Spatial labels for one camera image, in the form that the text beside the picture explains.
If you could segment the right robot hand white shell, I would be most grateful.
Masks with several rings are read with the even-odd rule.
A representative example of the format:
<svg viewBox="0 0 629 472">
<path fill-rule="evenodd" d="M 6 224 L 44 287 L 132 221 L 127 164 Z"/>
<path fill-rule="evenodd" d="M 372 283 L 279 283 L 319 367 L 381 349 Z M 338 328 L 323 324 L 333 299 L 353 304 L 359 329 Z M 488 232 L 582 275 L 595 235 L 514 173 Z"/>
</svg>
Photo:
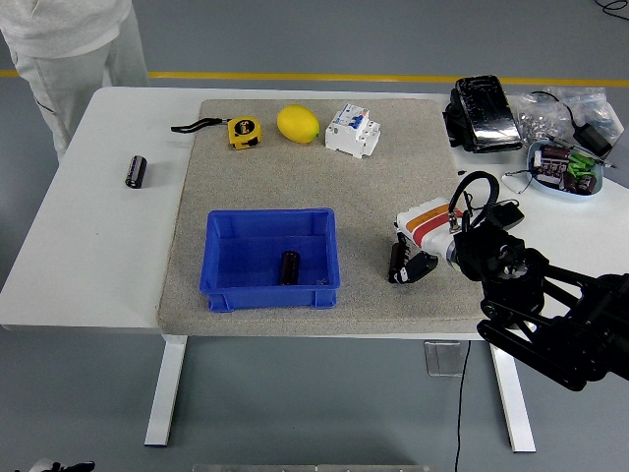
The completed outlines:
<svg viewBox="0 0 629 472">
<path fill-rule="evenodd" d="M 413 206 L 396 216 L 397 241 L 390 256 L 388 281 L 414 283 L 433 271 L 439 260 L 455 260 L 454 234 L 460 230 L 463 213 L 449 209 L 444 198 Z"/>
</svg>

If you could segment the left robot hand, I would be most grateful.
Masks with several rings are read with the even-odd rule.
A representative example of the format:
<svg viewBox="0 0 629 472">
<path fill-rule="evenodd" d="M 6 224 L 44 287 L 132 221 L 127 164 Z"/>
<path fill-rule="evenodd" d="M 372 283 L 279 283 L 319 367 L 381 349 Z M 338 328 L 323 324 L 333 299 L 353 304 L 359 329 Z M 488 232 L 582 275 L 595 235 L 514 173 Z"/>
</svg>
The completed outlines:
<svg viewBox="0 0 629 472">
<path fill-rule="evenodd" d="M 92 472 L 95 468 L 93 461 L 83 461 L 76 464 L 65 464 L 49 459 L 35 462 L 29 472 Z"/>
</svg>

